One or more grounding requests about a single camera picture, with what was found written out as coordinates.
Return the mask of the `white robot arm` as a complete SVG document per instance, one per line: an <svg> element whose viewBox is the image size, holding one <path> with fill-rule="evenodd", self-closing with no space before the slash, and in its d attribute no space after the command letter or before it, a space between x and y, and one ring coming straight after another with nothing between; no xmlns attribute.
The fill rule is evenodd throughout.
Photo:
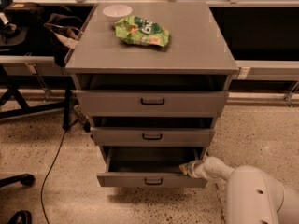
<svg viewBox="0 0 299 224"><path fill-rule="evenodd" d="M299 194L261 169L233 168L216 157L179 169L192 178L227 182L227 224L299 224Z"/></svg>

